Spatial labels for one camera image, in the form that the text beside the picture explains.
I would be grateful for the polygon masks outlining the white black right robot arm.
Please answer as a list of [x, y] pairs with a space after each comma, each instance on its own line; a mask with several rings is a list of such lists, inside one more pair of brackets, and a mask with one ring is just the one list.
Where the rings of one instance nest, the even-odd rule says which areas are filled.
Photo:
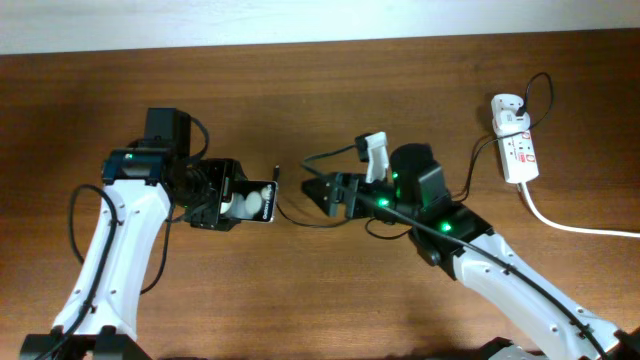
[[392, 152], [390, 173], [362, 184], [360, 175], [323, 173], [309, 156], [302, 167], [329, 189], [331, 203], [411, 228], [421, 257], [495, 305], [547, 359], [636, 359], [639, 336], [573, 301], [538, 274], [479, 215], [452, 200], [427, 144]]

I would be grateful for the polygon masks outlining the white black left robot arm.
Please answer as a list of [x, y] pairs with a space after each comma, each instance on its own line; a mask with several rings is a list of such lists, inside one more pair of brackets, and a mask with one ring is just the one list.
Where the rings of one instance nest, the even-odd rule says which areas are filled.
[[168, 146], [117, 149], [103, 166], [100, 215], [80, 275], [47, 334], [26, 336], [22, 359], [145, 359], [137, 312], [159, 232], [181, 220], [229, 231], [272, 220], [274, 182], [250, 181], [239, 161], [190, 156]]

